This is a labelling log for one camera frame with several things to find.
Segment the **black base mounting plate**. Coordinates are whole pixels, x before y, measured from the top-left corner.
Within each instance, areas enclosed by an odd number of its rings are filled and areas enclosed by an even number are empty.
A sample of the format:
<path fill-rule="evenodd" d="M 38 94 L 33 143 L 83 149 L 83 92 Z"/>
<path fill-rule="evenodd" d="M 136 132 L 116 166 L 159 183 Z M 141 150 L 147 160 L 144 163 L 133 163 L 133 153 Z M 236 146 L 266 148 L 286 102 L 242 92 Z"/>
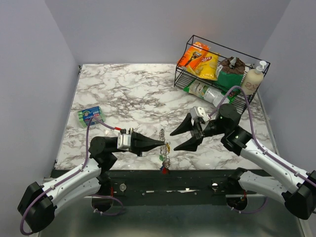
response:
<path fill-rule="evenodd" d="M 110 170 L 97 178 L 79 181 L 73 190 L 66 185 L 50 194 L 58 208 L 76 199 L 97 194 L 112 195 L 125 206 L 226 205 L 243 196 L 237 182 L 246 169 L 236 170 Z"/>

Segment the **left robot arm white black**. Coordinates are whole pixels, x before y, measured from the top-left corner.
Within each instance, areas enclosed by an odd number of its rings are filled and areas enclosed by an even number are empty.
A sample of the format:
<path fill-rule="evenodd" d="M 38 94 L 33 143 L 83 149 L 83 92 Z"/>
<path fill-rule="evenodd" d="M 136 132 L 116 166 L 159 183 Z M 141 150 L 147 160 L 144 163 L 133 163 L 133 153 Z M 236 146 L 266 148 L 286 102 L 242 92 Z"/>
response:
<path fill-rule="evenodd" d="M 115 153 L 130 152 L 141 156 L 163 141 L 137 132 L 119 133 L 115 137 L 96 136 L 86 146 L 83 163 L 46 184 L 31 183 L 25 190 L 17 210 L 21 214 L 20 232 L 25 236 L 45 229 L 58 211 L 72 201 L 89 195 L 104 195 L 109 191 L 105 173 L 117 161 Z"/>

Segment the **orange razor package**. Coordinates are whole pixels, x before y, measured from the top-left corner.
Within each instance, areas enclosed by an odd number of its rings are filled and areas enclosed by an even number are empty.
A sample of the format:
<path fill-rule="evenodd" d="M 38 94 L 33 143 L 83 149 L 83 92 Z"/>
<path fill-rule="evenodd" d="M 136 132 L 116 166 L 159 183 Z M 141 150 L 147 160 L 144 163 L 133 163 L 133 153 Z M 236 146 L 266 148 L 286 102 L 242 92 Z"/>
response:
<path fill-rule="evenodd" d="M 197 41 L 187 49 L 179 59 L 177 66 L 184 69 L 194 69 L 209 50 L 210 46 Z"/>

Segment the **brown crumpled bag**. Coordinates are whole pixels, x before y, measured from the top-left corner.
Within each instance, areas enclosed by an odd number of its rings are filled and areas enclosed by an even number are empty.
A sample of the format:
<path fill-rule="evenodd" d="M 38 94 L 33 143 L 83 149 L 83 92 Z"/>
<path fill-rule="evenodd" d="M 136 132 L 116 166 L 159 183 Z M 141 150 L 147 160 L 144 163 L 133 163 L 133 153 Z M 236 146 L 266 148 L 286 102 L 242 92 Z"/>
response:
<path fill-rule="evenodd" d="M 227 74 L 243 75 L 245 71 L 245 63 L 238 57 L 224 59 L 221 61 L 220 66 L 222 66 L 221 71 Z"/>

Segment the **yellow chips bag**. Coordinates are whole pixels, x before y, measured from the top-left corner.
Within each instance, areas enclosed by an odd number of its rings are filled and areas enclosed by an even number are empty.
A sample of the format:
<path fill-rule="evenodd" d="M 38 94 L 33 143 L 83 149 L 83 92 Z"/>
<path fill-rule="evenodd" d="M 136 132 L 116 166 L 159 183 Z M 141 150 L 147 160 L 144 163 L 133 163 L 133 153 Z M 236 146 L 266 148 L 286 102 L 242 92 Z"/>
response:
<path fill-rule="evenodd" d="M 194 69 L 189 68 L 187 71 L 201 79 L 216 81 L 218 58 L 217 54 L 207 52 Z"/>

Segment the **yellow key tag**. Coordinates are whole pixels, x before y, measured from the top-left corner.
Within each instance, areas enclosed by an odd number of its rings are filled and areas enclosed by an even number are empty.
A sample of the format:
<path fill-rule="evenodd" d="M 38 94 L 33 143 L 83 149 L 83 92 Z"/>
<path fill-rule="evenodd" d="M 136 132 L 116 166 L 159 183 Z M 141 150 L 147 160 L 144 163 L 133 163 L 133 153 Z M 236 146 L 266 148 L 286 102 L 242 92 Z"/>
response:
<path fill-rule="evenodd" d="M 167 151 L 170 152 L 170 145 L 168 143 L 166 143 L 165 145 L 166 145 Z"/>

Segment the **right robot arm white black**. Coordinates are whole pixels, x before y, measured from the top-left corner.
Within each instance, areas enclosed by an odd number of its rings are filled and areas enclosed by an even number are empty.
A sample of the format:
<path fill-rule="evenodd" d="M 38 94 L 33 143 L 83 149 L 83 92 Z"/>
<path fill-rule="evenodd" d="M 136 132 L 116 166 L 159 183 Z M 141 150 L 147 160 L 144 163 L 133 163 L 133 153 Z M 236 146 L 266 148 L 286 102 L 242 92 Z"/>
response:
<path fill-rule="evenodd" d="M 262 177 L 243 168 L 228 178 L 228 190 L 234 194 L 252 191 L 279 201 L 297 218 L 307 220 L 316 209 L 316 173 L 287 162 L 260 143 L 254 134 L 239 125 L 241 115 L 232 104 L 222 104 L 215 119 L 202 107 L 193 107 L 171 136 L 191 133 L 191 138 L 178 145 L 177 151 L 195 152 L 206 137 L 221 135 L 222 145 L 262 168 Z"/>

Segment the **metal keyring holder with rings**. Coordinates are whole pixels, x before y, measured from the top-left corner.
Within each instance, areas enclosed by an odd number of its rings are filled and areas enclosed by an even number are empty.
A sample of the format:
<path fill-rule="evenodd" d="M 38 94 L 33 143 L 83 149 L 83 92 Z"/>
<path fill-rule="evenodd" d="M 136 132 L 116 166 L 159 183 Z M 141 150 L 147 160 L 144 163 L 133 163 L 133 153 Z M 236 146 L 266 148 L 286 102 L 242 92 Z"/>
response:
<path fill-rule="evenodd" d="M 170 158 L 169 158 L 169 153 L 166 149 L 166 140 L 165 140 L 165 132 L 164 132 L 164 129 L 161 129 L 159 131 L 159 134 L 158 134 L 158 137 L 159 137 L 159 140 L 162 141 L 164 144 L 160 147 L 160 150 L 159 150 L 159 155 L 163 155 L 164 156 L 164 160 L 161 160 L 162 162 L 162 166 L 169 169 L 171 163 L 170 163 Z"/>

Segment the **aluminium frame rail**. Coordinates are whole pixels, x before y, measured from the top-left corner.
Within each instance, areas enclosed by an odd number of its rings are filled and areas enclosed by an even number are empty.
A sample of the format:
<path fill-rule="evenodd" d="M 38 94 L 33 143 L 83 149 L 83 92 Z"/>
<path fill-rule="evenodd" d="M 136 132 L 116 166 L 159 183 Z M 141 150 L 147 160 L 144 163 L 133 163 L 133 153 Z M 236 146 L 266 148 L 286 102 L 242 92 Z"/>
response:
<path fill-rule="evenodd" d="M 226 206 L 131 206 L 121 216 L 93 213 L 81 199 L 54 219 L 41 237 L 312 237 L 308 221 L 293 217 L 274 200 L 254 214 Z"/>

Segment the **green sponge pack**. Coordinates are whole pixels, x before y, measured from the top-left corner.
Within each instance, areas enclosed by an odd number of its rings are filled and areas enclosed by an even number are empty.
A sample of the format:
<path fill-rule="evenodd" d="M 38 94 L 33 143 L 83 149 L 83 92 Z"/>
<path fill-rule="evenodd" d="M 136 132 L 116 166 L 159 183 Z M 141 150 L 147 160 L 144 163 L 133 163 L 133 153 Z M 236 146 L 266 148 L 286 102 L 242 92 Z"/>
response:
<path fill-rule="evenodd" d="M 105 121 L 105 116 L 103 114 L 101 107 L 99 106 L 95 106 L 95 107 L 78 111 L 76 112 L 76 116 L 77 116 L 79 125 L 83 128 L 87 127 L 88 122 L 90 121 L 92 117 L 96 117 L 101 122 Z"/>

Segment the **cream lotion pump bottle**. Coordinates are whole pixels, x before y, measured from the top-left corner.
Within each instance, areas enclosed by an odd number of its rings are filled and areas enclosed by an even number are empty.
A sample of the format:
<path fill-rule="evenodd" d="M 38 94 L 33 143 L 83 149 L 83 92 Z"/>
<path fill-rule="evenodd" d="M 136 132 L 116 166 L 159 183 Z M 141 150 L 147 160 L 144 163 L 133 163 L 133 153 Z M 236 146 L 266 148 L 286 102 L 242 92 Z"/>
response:
<path fill-rule="evenodd" d="M 264 78 L 263 70 L 266 67 L 266 61 L 260 61 L 255 69 L 250 69 L 242 81 L 241 88 L 246 95 L 253 94 Z"/>

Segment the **dark green bag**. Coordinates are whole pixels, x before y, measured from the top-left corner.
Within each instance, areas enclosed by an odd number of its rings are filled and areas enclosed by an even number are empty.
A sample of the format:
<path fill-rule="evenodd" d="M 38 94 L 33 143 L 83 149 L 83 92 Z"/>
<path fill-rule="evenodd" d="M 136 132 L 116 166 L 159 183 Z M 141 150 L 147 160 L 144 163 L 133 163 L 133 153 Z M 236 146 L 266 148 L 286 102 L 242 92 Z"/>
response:
<path fill-rule="evenodd" d="M 233 86 L 240 86 L 243 75 L 227 74 L 220 71 L 217 74 L 217 85 L 223 92 L 227 92 Z"/>

